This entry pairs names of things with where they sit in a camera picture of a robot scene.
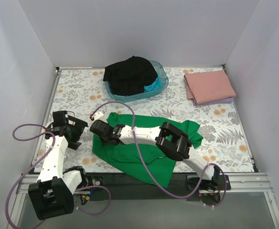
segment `green shirt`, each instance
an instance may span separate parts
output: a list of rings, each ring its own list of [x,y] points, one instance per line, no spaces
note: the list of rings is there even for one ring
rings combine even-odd
[[[132,115],[111,113],[107,122],[111,126],[115,126],[116,124],[131,126]],[[137,127],[156,127],[161,126],[163,122],[170,122],[188,134],[189,140],[195,148],[201,144],[203,137],[197,133],[200,125],[193,121],[187,120],[178,123],[167,118],[141,115],[137,115],[135,118],[135,126]],[[149,171],[161,186],[167,188],[176,161],[166,157],[157,146],[140,144],[139,148]],[[99,137],[94,135],[92,151],[98,157],[129,176],[154,184],[140,161],[135,144],[113,146],[111,144],[102,143]]]

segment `pink folded cloth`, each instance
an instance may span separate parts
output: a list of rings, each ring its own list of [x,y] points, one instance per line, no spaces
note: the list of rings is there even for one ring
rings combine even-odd
[[[224,70],[185,74],[184,78],[187,98],[198,105],[236,96]]]

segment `white panel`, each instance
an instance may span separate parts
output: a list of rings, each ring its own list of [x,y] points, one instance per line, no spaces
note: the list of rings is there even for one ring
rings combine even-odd
[[[54,72],[18,1],[0,0],[0,229],[7,226],[8,191],[30,165],[36,147],[36,141],[15,141],[12,131],[23,123],[42,122]],[[38,132],[25,128],[17,135]]]
[[[258,168],[279,206],[279,1],[260,1],[227,62]]]
[[[227,61],[258,0],[19,0],[55,66]]]

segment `table surface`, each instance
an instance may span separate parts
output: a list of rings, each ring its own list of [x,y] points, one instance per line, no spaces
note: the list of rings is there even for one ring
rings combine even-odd
[[[197,152],[208,162],[218,164],[225,172],[254,172],[248,151],[245,134],[233,103],[193,106],[186,98],[184,83],[185,73],[219,71],[221,68],[165,68],[169,78],[168,87],[159,95],[129,102],[136,115],[160,116],[177,122],[192,120],[199,123],[199,133],[204,137]],[[75,116],[87,121],[89,115],[99,105],[111,101],[103,79],[104,69],[63,70],[54,96],[48,124],[52,122],[52,112],[59,110],[73,111]],[[101,108],[108,115],[110,112],[130,114],[121,104],[109,104]],[[64,169],[83,166],[86,172],[121,172],[98,158],[92,152],[93,134],[86,128],[76,150],[67,149]],[[45,140],[39,146],[37,157],[45,153]],[[36,168],[40,172],[43,162]],[[177,162],[174,172],[193,172],[183,162]]]

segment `orange flower print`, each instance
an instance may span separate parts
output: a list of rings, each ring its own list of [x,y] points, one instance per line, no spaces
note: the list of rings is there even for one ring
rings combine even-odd
[[[84,165],[84,166],[87,166],[88,164],[90,164],[90,159],[89,158],[83,158],[82,159],[82,164]]]
[[[210,158],[208,156],[203,156],[204,160],[206,160],[207,162],[210,161]]]
[[[211,161],[216,161],[216,157],[214,155],[210,156]]]
[[[239,150],[242,151],[242,152],[247,152],[248,151],[248,149],[245,145],[240,145]]]
[[[45,151],[42,150],[42,149],[40,149],[38,156],[39,156],[39,157],[42,157],[42,156],[44,155],[44,153],[45,153]]]
[[[215,115],[221,115],[221,112],[219,110],[214,110]]]

